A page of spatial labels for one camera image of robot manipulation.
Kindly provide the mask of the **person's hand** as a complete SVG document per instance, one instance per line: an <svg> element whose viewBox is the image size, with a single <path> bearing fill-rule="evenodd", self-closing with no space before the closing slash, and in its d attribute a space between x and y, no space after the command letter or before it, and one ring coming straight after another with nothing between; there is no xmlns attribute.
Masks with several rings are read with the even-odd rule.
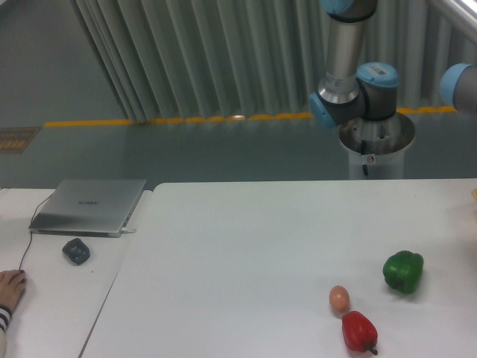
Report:
<svg viewBox="0 0 477 358"><path fill-rule="evenodd" d="M24 270L2 271L0 284L1 306L12 313L25 292L26 273Z"/></svg>

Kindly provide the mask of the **striped sleeve forearm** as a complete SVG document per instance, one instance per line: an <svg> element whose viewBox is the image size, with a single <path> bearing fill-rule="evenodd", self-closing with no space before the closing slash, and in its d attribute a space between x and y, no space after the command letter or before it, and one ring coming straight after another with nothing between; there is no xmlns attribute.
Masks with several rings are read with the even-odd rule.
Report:
<svg viewBox="0 0 477 358"><path fill-rule="evenodd" d="M0 308L0 325L1 325L1 341L0 341L0 357L4 358L7 347L7 334L9 323L11 320L11 311L5 307Z"/></svg>

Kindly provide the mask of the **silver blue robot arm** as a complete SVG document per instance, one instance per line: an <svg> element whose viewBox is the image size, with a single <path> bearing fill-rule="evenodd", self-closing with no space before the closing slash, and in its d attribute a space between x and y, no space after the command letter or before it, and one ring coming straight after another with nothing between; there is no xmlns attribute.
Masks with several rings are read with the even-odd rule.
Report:
<svg viewBox="0 0 477 358"><path fill-rule="evenodd" d="M397 71L386 63L366 63L358 67L367 20L376 12L378 1L320 1L331 19L325 75L309 106L317 122L333 128L354 118L382 120L396 112ZM428 1L451 25L476 44L476 1ZM377 90L377 100L371 99ZM458 63L443 74L439 94L442 101L458 111L476 115L476 66ZM380 95L391 96L390 110L372 116L385 104Z"/></svg>

